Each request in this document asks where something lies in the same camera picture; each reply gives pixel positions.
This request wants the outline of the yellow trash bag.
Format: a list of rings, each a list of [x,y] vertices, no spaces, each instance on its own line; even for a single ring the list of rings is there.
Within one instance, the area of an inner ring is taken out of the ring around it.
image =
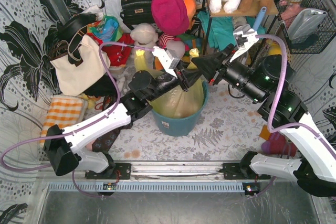
[[[163,70],[155,70],[148,66],[145,56],[146,54],[151,55],[151,52],[136,49],[133,54],[137,71],[147,71],[154,79],[165,74]],[[183,91],[180,86],[176,86],[162,96],[150,101],[149,104],[156,113],[162,116],[181,119],[195,114],[201,108],[203,102],[202,80],[198,78],[187,91]]]

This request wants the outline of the teal trash bin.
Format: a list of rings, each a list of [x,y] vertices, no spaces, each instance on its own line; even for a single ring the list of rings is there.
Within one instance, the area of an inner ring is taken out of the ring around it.
[[[204,98],[203,105],[195,114],[191,116],[181,119],[168,118],[156,113],[152,109],[154,122],[163,134],[173,137],[187,136],[195,128],[196,123],[201,116],[201,112],[208,100],[208,85],[205,81],[202,81],[202,87]]]

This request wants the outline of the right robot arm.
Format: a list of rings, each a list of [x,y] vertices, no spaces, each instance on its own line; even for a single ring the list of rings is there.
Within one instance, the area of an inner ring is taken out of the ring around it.
[[[264,179],[270,176],[295,182],[316,197],[335,196],[335,149],[315,125],[303,101],[287,86],[294,70],[287,66],[279,100],[276,89],[280,81],[282,55],[266,57],[255,69],[232,60],[236,47],[228,45],[212,55],[193,58],[210,85],[226,81],[253,103],[260,103],[257,112],[282,136],[288,138],[303,155],[297,159],[281,159],[249,151],[239,163],[224,165],[227,179]]]

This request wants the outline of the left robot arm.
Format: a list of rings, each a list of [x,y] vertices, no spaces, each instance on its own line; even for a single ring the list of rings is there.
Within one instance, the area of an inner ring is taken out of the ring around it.
[[[111,176],[116,167],[107,152],[93,152],[86,145],[100,136],[129,125],[152,110],[149,104],[162,95],[181,87],[187,91],[201,76],[198,69],[184,68],[181,63],[173,74],[162,73],[153,77],[148,71],[138,71],[129,83],[129,91],[118,95],[116,103],[101,113],[73,126],[61,129],[54,125],[47,131],[44,152],[57,176],[75,170],[88,170],[102,176]]]

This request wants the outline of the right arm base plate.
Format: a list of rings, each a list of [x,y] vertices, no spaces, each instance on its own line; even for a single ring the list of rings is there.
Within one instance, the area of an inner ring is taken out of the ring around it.
[[[258,175],[248,165],[240,163],[222,163],[222,168],[219,170],[224,175],[226,180],[265,180],[271,179],[270,175]]]

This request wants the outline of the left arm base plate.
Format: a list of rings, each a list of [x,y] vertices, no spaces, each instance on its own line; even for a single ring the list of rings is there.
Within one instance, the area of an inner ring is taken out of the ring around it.
[[[102,173],[86,171],[85,179],[95,180],[129,180],[131,175],[131,163],[116,163],[114,170],[107,169]]]

